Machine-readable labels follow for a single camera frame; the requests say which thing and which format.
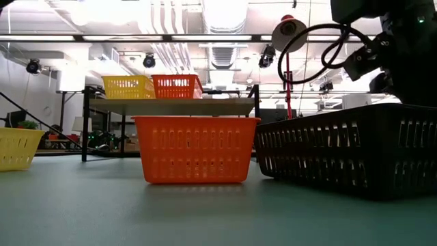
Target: white wall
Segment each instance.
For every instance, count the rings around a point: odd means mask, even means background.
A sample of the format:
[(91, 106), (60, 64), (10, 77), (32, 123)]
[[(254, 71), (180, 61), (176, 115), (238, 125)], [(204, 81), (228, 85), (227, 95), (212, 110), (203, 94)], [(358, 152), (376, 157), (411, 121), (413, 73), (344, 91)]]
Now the white wall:
[[(29, 86), (25, 97), (28, 80)], [(8, 61), (3, 53), (0, 53), (0, 91), (48, 125), (59, 124), (59, 118), (55, 116), (59, 115), (61, 109), (61, 96), (56, 94), (56, 87), (55, 79), (51, 79), (49, 87), (48, 76), (43, 74), (29, 76), (24, 66)], [(18, 110), (0, 97), (0, 118), (5, 118), (8, 112)]]

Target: duct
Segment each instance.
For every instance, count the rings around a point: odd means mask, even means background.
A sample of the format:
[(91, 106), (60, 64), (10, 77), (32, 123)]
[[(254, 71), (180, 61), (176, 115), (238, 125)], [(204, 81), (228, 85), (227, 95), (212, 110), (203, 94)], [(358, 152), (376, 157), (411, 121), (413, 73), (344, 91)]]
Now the duct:
[[(167, 30), (168, 34), (174, 34), (175, 31), (173, 29), (173, 21), (171, 20), (171, 0), (165, 0), (164, 1), (164, 10), (165, 10), (165, 29)], [(180, 46), (180, 43), (173, 43), (173, 47), (176, 50), (176, 53), (179, 56), (180, 63), (178, 63), (178, 60), (175, 60), (175, 63), (180, 67), (181, 65), (184, 67), (184, 72), (188, 71), (188, 66), (186, 64), (186, 60), (184, 58), (184, 55), (182, 54), (182, 47)]]
[[(150, 0), (141, 0), (142, 8), (144, 9), (144, 19), (138, 21), (138, 28), (141, 33), (147, 34), (155, 34), (155, 29), (152, 25), (152, 5), (150, 4)], [(150, 45), (154, 50), (155, 54), (158, 55), (161, 62), (164, 64), (165, 68), (170, 70), (171, 73), (176, 73), (175, 68), (171, 66), (168, 56), (166, 56), (166, 52), (162, 44), (151, 44)]]
[[(175, 0), (175, 27), (176, 32), (178, 34), (184, 34), (184, 28), (182, 26), (182, 0)], [(190, 73), (194, 73), (194, 69), (191, 65), (191, 58), (190, 53), (188, 52), (188, 45), (186, 43), (181, 43), (180, 46), (182, 47), (182, 55), (184, 56), (184, 60), (186, 62), (186, 65), (190, 71)]]
[[(208, 34), (239, 34), (246, 23), (247, 0), (203, 0), (203, 25)], [(237, 48), (210, 47), (209, 59), (213, 68), (230, 69), (237, 58)], [(221, 79), (221, 84), (229, 84), (229, 79)]]
[[(161, 1), (160, 0), (154, 0), (154, 15), (153, 15), (153, 26), (158, 33), (164, 33), (164, 29), (161, 26)], [(178, 66), (178, 61), (176, 60), (176, 56), (171, 50), (170, 44), (165, 43), (163, 44), (164, 47), (164, 53), (167, 55), (170, 61), (170, 65), (176, 69), (176, 71), (179, 74), (182, 74), (182, 70)]]

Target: gray table surface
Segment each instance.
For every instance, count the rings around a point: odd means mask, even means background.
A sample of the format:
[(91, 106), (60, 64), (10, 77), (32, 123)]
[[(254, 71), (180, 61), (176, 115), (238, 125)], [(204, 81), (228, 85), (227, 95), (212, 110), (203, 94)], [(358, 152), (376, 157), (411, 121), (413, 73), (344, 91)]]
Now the gray table surface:
[(139, 159), (0, 173), (0, 245), (437, 245), (437, 197), (370, 202), (275, 182), (148, 185)]

